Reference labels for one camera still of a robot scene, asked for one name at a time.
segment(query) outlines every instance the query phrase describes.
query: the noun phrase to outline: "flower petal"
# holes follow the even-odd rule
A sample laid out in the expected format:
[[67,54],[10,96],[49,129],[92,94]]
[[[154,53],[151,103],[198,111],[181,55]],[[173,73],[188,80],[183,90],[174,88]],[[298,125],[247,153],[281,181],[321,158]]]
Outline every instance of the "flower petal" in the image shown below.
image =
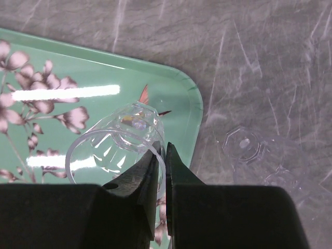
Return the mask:
[[33,66],[31,64],[27,64],[21,68],[20,73],[26,78],[31,78],[33,76],[33,71]]
[[38,137],[36,136],[35,133],[31,134],[31,141],[35,144],[35,146],[38,145]]
[[41,150],[37,150],[36,153],[37,153],[37,156],[44,156],[45,155],[45,153]]
[[31,78],[31,80],[32,80],[33,82],[35,82],[35,81],[43,81],[43,79],[44,79],[44,77],[43,77],[43,75],[41,74],[41,72],[37,72],[37,73],[35,73],[35,74],[32,76],[32,78]]
[[43,67],[44,74],[49,75],[52,71],[52,68],[53,68],[53,63],[50,60],[47,60],[45,62],[45,66]]
[[29,90],[31,80],[21,73],[15,73],[15,79],[20,84],[23,90]]
[[160,246],[164,234],[164,224],[160,223],[155,229],[155,242]]
[[3,93],[0,95],[0,106],[1,107],[10,107],[15,103],[11,93]]
[[37,132],[37,133],[39,133],[39,134],[43,134],[43,130],[42,130],[42,128],[40,127],[39,124],[37,124],[37,123],[33,123],[32,125],[33,125],[33,129],[35,130],[35,132]]
[[8,122],[5,117],[0,116],[0,132],[6,134],[8,131]]
[[49,157],[49,156],[58,156],[59,155],[59,151],[56,150],[56,149],[51,149],[51,148],[48,148],[47,149],[47,152],[46,152],[46,155]]
[[47,77],[46,82],[47,85],[49,86],[49,89],[57,89],[58,87],[60,87],[60,80],[55,74],[50,74]]
[[28,62],[28,60],[29,56],[26,53],[16,51],[9,57],[6,68],[8,70],[18,69]]
[[5,40],[0,40],[0,61],[5,61],[10,52],[10,44]]
[[89,115],[87,109],[80,106],[63,114],[63,118],[66,123],[70,123],[76,128],[84,129],[86,127],[85,122],[89,119]]
[[27,146],[29,147],[29,150],[34,150],[36,147],[35,143],[29,136],[27,137]]
[[3,110],[4,117],[11,123],[16,125],[23,125],[24,119],[14,110]]
[[66,178],[67,177],[67,174],[66,174],[65,171],[64,172],[52,172],[52,171],[50,171],[49,173],[56,176],[56,177],[58,177],[58,178]]
[[160,199],[157,200],[157,206],[161,204],[166,204],[166,194],[164,194]]
[[41,113],[48,114],[54,110],[54,103],[50,100],[39,100],[33,102],[34,107],[36,107]]
[[162,204],[159,206],[159,218],[160,221],[165,223],[166,222],[166,204]]
[[79,101],[79,98],[70,98],[70,99],[56,99],[57,103],[76,103]]
[[20,167],[16,167],[16,170],[20,175],[23,175],[23,170]]
[[77,88],[77,83],[73,79],[71,79],[69,76],[63,78],[60,81],[60,87],[59,89],[68,89],[68,88]]
[[146,105],[149,104],[149,94],[148,94],[148,91],[147,91],[147,85],[144,87],[144,89],[141,93],[139,102],[141,102],[143,104],[146,104]]
[[37,90],[37,89],[48,89],[48,87],[43,82],[40,81],[33,82],[30,87],[30,90]]
[[4,179],[13,179],[15,178],[14,174],[8,170],[0,170],[0,176]]
[[76,129],[76,128],[75,128],[73,125],[71,125],[71,124],[66,125],[66,127],[67,127],[68,129],[70,129],[71,132],[74,132],[74,133],[76,133],[76,134],[81,134],[81,132],[80,132],[78,129]]
[[8,88],[11,92],[15,92],[15,91],[16,91],[15,87],[13,87],[10,83],[6,83],[6,85],[7,85],[7,88]]

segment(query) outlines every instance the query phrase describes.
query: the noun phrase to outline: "floral pattern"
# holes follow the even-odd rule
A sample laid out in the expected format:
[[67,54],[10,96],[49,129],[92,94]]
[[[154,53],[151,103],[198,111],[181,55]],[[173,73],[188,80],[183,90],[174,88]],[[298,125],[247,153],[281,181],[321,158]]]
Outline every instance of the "floral pattern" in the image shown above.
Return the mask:
[[[29,63],[30,57],[23,51],[14,51],[10,54],[10,43],[0,40],[0,72],[2,80],[0,85],[0,135],[7,138],[14,153],[16,154],[21,165],[16,167],[16,172],[10,172],[6,169],[0,169],[0,178],[5,179],[8,183],[20,181],[23,183],[35,183],[36,176],[32,168],[29,168],[22,160],[18,150],[8,134],[9,124],[21,126],[26,132],[27,151],[30,156],[58,156],[59,151],[48,148],[45,152],[38,150],[38,137],[44,135],[41,125],[38,123],[41,119],[53,119],[59,121],[65,128],[75,134],[81,134],[81,130],[86,128],[86,122],[89,119],[88,111],[85,107],[80,106],[61,114],[52,114],[56,110],[57,104],[77,103],[79,98],[70,99],[52,99],[52,100],[31,100],[17,102],[13,99],[12,94],[18,90],[53,90],[77,88],[75,80],[66,76],[60,79],[53,73],[53,63],[46,60],[41,72],[35,71],[33,65]],[[13,74],[16,82],[6,82],[6,77]],[[148,105],[148,85],[142,91],[139,101]],[[12,108],[20,105],[21,112]],[[43,165],[41,169],[41,182],[45,180],[45,175],[53,175],[58,178],[67,178],[63,167]],[[166,200],[165,196],[157,201],[159,208],[159,223],[155,229],[155,242],[160,246],[164,233],[167,234],[166,224]]]

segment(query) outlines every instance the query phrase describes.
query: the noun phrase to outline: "clear plastic cup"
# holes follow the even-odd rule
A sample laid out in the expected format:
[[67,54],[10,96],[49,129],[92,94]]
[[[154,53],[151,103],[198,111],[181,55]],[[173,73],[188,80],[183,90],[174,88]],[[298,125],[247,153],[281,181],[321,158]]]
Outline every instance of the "clear plastic cup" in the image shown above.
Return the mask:
[[293,141],[237,127],[227,133],[223,150],[240,185],[272,185],[289,193],[297,190],[308,172],[308,160]]
[[104,185],[148,150],[161,169],[159,199],[165,191],[164,128],[157,111],[140,102],[114,111],[80,136],[67,151],[65,168],[71,183]]

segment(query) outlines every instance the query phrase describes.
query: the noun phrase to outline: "green tray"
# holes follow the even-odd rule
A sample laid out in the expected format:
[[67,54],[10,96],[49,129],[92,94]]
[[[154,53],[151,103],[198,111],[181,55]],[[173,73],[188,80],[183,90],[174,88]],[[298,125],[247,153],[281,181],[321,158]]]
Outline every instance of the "green tray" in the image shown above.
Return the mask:
[[[69,183],[64,156],[70,144],[115,109],[137,101],[146,85],[148,104],[160,113],[171,110],[162,117],[165,142],[172,142],[190,165],[203,104],[197,86],[183,72],[4,29],[0,39],[0,183]],[[107,92],[109,85],[118,85],[119,93]],[[96,88],[65,100],[24,92],[86,87]],[[36,166],[37,156],[58,156],[59,166]],[[165,199],[157,205],[151,247],[167,248],[165,220],[158,215],[165,217]]]

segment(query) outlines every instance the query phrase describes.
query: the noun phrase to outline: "countertop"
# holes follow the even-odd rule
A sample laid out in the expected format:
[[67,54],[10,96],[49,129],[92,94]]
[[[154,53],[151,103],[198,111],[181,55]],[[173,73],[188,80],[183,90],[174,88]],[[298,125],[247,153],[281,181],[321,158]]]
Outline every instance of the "countertop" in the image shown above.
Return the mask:
[[232,183],[222,144],[244,125],[298,143],[332,191],[331,16],[329,0],[2,0],[0,26],[188,74],[204,102],[190,168],[206,183]]

